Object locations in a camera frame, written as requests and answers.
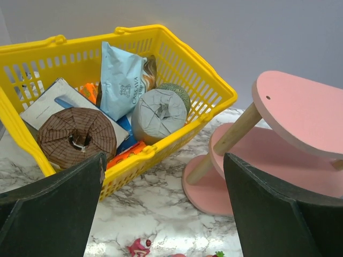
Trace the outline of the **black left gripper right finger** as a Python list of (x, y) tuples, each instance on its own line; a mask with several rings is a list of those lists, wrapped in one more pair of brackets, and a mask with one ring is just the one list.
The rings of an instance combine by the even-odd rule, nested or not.
[(244, 256), (342, 256), (342, 199), (305, 190), (223, 158)]

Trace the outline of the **pink round planet toy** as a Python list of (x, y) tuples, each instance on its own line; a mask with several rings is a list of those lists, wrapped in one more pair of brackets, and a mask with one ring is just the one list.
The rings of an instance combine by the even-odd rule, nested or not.
[(186, 256), (184, 254), (177, 253), (177, 254), (168, 255), (167, 257), (186, 257)]

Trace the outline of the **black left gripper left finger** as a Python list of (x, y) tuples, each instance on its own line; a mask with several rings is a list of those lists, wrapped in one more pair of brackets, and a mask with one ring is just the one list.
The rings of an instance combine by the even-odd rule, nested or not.
[(83, 256), (106, 165), (98, 153), (1, 193), (1, 256)]

